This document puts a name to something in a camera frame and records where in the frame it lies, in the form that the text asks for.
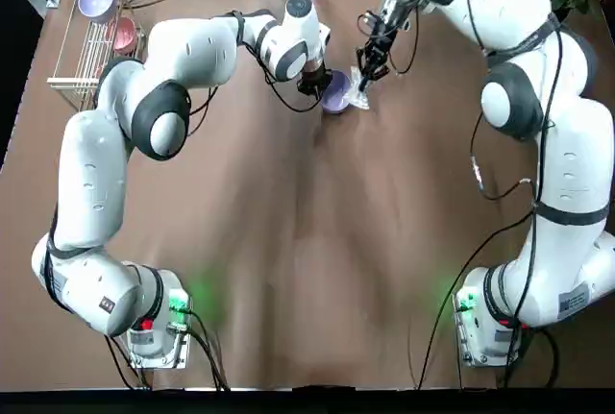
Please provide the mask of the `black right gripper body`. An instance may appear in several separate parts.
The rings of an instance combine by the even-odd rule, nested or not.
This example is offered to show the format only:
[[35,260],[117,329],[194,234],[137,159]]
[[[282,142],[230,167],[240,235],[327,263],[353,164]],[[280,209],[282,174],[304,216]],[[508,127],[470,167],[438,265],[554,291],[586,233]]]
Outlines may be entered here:
[[400,25],[399,0],[381,0],[376,11],[367,12],[371,33],[367,41],[368,52],[388,52],[393,45]]

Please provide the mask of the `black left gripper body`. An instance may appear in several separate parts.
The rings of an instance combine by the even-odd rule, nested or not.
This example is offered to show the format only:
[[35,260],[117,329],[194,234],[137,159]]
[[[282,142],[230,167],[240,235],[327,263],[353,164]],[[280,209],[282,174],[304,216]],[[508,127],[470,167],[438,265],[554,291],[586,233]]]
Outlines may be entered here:
[[330,69],[303,71],[297,81],[297,89],[306,96],[321,97],[332,82]]

